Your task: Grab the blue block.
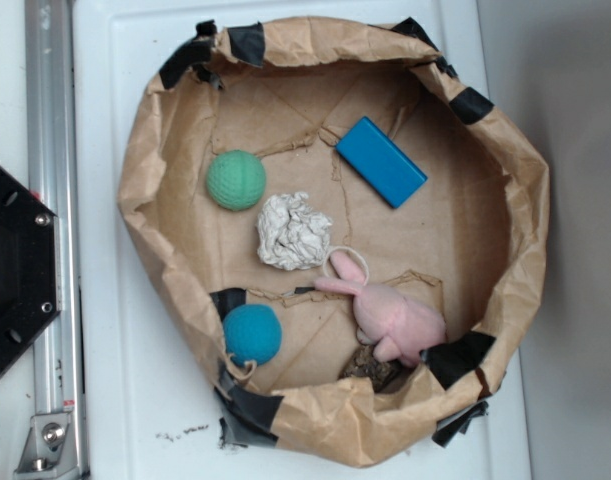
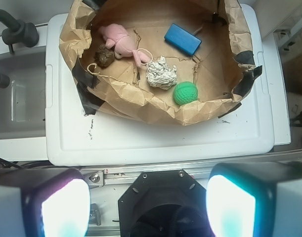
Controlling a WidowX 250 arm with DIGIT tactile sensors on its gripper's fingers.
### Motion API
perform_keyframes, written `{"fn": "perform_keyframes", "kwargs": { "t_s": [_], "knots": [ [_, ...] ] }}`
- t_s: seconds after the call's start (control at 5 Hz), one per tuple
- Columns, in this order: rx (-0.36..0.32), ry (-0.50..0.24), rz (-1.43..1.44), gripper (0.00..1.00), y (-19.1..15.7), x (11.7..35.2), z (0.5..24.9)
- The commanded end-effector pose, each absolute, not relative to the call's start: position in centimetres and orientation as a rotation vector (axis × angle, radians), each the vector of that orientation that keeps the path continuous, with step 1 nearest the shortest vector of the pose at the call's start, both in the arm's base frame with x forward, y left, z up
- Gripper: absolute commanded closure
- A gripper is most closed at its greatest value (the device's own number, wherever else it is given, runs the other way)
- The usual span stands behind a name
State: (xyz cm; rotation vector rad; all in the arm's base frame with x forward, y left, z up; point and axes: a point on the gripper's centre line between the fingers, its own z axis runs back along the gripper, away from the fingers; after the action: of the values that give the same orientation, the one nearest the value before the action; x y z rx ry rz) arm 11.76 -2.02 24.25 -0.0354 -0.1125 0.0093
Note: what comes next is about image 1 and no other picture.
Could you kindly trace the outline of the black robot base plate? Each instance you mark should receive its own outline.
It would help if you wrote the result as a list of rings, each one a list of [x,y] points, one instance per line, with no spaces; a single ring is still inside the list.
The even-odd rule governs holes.
[[[0,166],[0,379],[59,313],[55,226]]]

